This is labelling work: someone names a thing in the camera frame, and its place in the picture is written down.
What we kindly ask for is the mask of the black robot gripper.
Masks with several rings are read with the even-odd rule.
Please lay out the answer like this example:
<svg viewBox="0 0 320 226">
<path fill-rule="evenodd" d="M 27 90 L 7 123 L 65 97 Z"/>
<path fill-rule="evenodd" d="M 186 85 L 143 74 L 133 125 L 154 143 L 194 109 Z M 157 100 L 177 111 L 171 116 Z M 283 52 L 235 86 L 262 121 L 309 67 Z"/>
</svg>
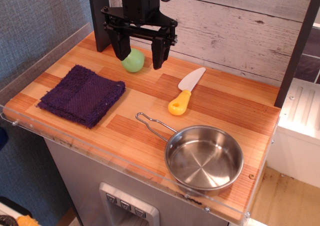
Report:
<svg viewBox="0 0 320 226">
<path fill-rule="evenodd" d="M 170 0 L 122 0 L 120 7 L 103 7 L 104 27 L 116 57 L 123 61 L 131 53 L 130 37 L 152 41 L 153 68 L 168 59 L 170 46 L 177 43 L 178 22 L 160 11 L 160 2 Z"/>
</svg>

